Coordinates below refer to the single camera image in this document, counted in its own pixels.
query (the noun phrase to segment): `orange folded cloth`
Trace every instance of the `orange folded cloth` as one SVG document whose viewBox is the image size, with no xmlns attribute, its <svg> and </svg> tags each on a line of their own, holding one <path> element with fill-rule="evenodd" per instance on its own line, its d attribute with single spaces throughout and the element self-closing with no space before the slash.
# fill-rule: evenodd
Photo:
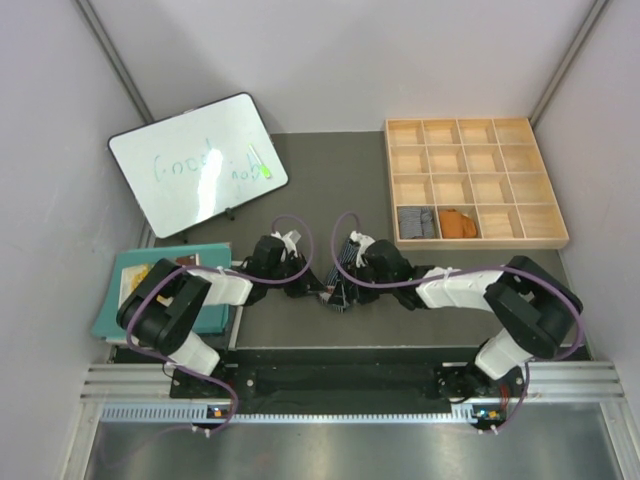
<svg viewBox="0 0 640 480">
<path fill-rule="evenodd" d="M 475 238 L 478 235 L 475 222 L 457 210 L 439 213 L 442 238 Z"/>
</svg>

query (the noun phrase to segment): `wooden organizer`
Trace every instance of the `wooden organizer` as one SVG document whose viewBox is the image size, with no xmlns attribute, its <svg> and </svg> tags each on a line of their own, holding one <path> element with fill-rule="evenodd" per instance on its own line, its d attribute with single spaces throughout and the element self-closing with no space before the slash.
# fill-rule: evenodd
<svg viewBox="0 0 640 480">
<path fill-rule="evenodd" d="M 385 124 L 395 243 L 410 249 L 562 248 L 569 241 L 526 118 Z M 431 209 L 438 238 L 400 238 L 398 207 Z M 471 217 L 477 238 L 440 237 L 438 212 Z"/>
</svg>

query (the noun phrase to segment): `green marker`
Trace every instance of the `green marker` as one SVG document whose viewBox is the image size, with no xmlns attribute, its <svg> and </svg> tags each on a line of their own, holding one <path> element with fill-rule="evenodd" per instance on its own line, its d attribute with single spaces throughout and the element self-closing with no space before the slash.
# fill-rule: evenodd
<svg viewBox="0 0 640 480">
<path fill-rule="evenodd" d="M 258 156 L 258 152 L 256 152 L 256 149 L 253 148 L 253 145 L 251 143 L 249 144 L 249 150 L 251 150 L 251 154 L 255 157 L 255 159 L 258 160 L 258 163 L 260 164 L 260 171 L 262 172 L 262 175 L 264 175 L 264 178 L 271 178 L 271 170 L 269 170 L 267 166 L 262 163 L 262 160 Z"/>
</svg>

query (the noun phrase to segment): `white wall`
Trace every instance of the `white wall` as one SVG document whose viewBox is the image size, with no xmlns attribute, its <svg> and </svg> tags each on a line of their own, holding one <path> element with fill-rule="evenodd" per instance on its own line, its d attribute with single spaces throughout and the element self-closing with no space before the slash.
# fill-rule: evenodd
<svg viewBox="0 0 640 480">
<path fill-rule="evenodd" d="M 527 116 L 592 0 L 93 0 L 158 117 L 240 91 L 270 132 Z"/>
<path fill-rule="evenodd" d="M 640 421 L 640 2 L 616 0 L 537 129 L 597 353 Z"/>
<path fill-rule="evenodd" d="M 0 2 L 0 65 L 0 478 L 53 478 L 141 228 L 106 140 L 139 120 L 70 0 Z"/>
</svg>

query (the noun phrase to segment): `gray floor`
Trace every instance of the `gray floor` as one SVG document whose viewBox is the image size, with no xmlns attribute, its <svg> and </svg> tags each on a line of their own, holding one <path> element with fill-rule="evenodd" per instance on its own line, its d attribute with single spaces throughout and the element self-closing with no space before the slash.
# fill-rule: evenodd
<svg viewBox="0 0 640 480">
<path fill-rule="evenodd" d="M 598 405 L 525 405 L 511 428 L 239 424 L 206 440 L 165 425 L 101 424 L 87 479 L 621 480 Z"/>
<path fill-rule="evenodd" d="M 331 266 L 329 238 L 335 220 L 347 210 L 359 213 L 363 233 L 391 238 L 391 207 L 384 137 L 379 132 L 274 135 L 275 147 L 289 174 L 289 184 L 236 211 L 236 220 L 211 219 L 160 245 L 231 242 L 235 259 L 251 254 L 260 235 L 268 234 L 272 218 L 281 213 L 302 217 L 316 242 L 313 271 L 323 278 Z M 283 222 L 284 233 L 294 224 Z M 346 235 L 351 225 L 343 229 Z M 303 252 L 308 243 L 301 240 Z M 507 262 L 513 255 L 530 256 L 549 273 L 566 281 L 557 252 L 552 250 L 407 252 L 414 264 L 471 267 Z M 470 345 L 500 330 L 486 312 L 459 309 L 409 312 L 392 297 L 348 313 L 336 314 L 313 298 L 291 300 L 271 291 L 245 309 L 239 346 Z"/>
</svg>

